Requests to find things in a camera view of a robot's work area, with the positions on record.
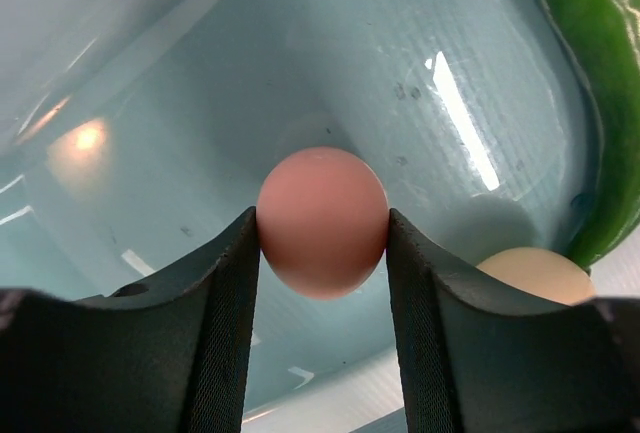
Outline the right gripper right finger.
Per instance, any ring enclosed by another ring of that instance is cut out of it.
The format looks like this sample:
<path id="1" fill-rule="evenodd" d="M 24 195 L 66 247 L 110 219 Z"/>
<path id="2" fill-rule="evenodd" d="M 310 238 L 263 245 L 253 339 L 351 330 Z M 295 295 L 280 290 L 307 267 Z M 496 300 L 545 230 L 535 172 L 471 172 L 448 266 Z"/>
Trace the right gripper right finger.
<path id="1" fill-rule="evenodd" d="M 639 302 L 508 286 L 392 210 L 390 304 L 412 432 L 635 432 Z"/>

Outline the white egg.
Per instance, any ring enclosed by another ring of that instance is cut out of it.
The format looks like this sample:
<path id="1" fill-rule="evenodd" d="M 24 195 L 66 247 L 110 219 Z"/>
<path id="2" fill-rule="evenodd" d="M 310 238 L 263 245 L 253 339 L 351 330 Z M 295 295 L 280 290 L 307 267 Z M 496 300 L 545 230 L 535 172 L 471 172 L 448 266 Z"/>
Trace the white egg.
<path id="1" fill-rule="evenodd" d="M 596 289 L 583 269 L 546 249 L 507 249 L 485 259 L 477 268 L 511 287 L 564 305 L 596 296 Z"/>

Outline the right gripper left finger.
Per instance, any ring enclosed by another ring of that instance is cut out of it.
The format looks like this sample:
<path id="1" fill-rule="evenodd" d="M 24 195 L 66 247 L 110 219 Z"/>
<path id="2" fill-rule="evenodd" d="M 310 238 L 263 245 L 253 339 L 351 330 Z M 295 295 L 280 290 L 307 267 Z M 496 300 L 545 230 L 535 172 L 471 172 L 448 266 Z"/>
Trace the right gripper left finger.
<path id="1" fill-rule="evenodd" d="M 1 293 L 5 432 L 237 432 L 260 251 L 256 211 L 115 294 Z"/>

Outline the brown egg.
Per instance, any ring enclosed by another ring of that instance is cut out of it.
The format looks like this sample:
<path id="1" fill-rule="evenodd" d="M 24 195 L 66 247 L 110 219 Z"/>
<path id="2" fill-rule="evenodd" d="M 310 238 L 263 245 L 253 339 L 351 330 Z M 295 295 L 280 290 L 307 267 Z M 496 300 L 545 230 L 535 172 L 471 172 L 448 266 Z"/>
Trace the brown egg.
<path id="1" fill-rule="evenodd" d="M 265 179 L 256 221 L 276 276 L 317 300 L 344 297 L 372 274 L 386 248 L 389 205 L 360 158 L 331 147 L 300 150 Z"/>

